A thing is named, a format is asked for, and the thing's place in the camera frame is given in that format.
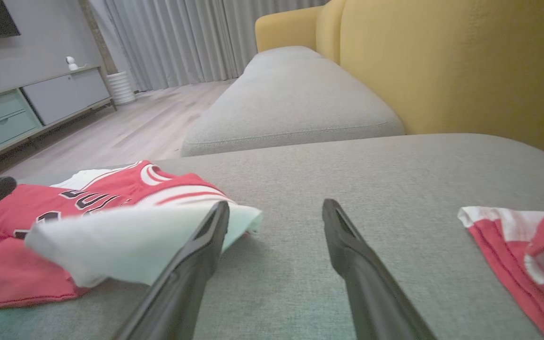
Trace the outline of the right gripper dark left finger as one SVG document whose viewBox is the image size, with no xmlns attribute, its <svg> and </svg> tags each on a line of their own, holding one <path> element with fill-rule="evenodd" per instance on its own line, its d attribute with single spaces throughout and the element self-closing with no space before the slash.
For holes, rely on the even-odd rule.
<svg viewBox="0 0 544 340">
<path fill-rule="evenodd" d="M 220 262 L 230 209 L 217 202 L 150 286 L 114 340 L 191 340 L 208 280 Z"/>
</svg>

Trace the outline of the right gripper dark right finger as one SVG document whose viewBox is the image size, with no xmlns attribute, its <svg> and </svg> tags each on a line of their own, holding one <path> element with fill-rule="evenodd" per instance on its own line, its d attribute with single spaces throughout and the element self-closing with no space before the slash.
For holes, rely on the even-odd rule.
<svg viewBox="0 0 544 340">
<path fill-rule="evenodd" d="M 331 264 L 343 278 L 359 340 L 434 340 L 435 336 L 341 205 L 323 203 Z"/>
</svg>

